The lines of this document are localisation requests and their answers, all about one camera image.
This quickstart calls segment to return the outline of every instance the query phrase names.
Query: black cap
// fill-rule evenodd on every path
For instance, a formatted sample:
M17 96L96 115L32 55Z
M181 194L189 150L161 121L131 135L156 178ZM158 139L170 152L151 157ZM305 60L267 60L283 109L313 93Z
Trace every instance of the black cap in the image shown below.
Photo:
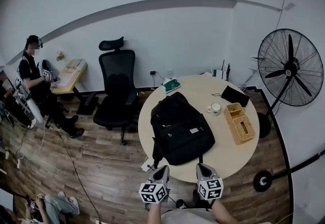
M25 50L27 50L28 45L31 43L37 43L40 45L40 38L36 35L30 35L26 41Z

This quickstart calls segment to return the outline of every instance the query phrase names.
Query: mug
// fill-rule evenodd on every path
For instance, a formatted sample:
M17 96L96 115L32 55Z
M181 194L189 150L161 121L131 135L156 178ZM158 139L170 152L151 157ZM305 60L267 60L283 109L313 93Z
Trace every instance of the mug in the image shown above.
M219 115L221 111L221 105L219 103L212 103L211 106L208 107L207 112L213 116Z

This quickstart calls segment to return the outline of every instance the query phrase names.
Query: wooden table top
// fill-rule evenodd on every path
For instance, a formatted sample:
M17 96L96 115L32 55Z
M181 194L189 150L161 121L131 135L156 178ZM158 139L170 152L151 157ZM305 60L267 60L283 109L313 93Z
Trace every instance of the wooden table top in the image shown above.
M227 178L235 174L245 166L257 147L259 122L254 105L249 101L245 107L245 114L252 124L255 137L244 144L236 145L223 114L226 105L231 103L221 97L214 97L212 94L222 94L227 86L237 90L238 88L227 81L204 75L184 76L177 80L180 82L181 87L167 95L172 95L177 91L182 93L188 102L204 115L215 137L214 146L203 155L203 163L213 167L221 178ZM151 110L165 97L165 92L162 87L159 87L149 96L140 112L139 138L145 153L150 158L152 158L154 145L152 139L154 133L150 124ZM221 104L221 112L217 116L212 116L207 112L207 107L213 102ZM197 158L180 166L170 166L167 160L163 158L159 162L159 166L168 165L170 175L174 178L187 182L197 182L196 164L198 163L199 159Z
M82 67L82 69L76 74L75 79L70 83L70 85L65 86L65 87L59 87L59 88L55 88L55 87L51 87L51 91L53 94L67 94L67 93L73 93L72 89L73 87L77 84L78 80L80 79L82 73L85 71L87 67L87 63L85 63L85 65ZM68 69L63 69L61 73L66 73L68 72Z

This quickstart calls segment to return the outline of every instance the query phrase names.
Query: standing person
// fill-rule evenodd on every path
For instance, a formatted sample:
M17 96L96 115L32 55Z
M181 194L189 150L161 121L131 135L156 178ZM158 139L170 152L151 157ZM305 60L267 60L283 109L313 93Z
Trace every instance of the standing person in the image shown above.
M220 200L213 203L210 211L189 209L183 200L177 201L177 208L161 216L161 204L151 204L147 224L239 224Z
M5 103L5 109L8 110L12 115L14 115L17 120L25 125L27 128L33 128L37 120L34 118L30 120L21 109L21 107L16 103L14 97L12 96L12 90L6 91L2 86L3 82L0 80L0 101Z
M44 115L50 115L71 138L82 136L84 129L77 129L74 123L78 120L78 116L67 119L63 114L57 97L51 92L51 84L41 76L39 69L36 67L33 56L36 50L39 50L39 37L31 35L28 37L22 61L19 65L19 74L24 81L24 85L29 89L31 98L38 104L40 111Z
M75 197L67 199L64 192L60 191L57 196L45 195L44 199L36 199L36 204L40 209L43 222L32 219L31 208L26 206L25 218L18 218L16 214L3 206L0 206L0 224L60 224L60 215L79 215L79 204Z

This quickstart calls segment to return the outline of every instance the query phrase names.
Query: wicker basket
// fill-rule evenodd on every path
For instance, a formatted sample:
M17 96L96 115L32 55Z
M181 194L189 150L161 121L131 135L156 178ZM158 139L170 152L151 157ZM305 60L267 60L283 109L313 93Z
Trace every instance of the wicker basket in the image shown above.
M224 116L237 145L255 137L255 131L239 103L226 106Z

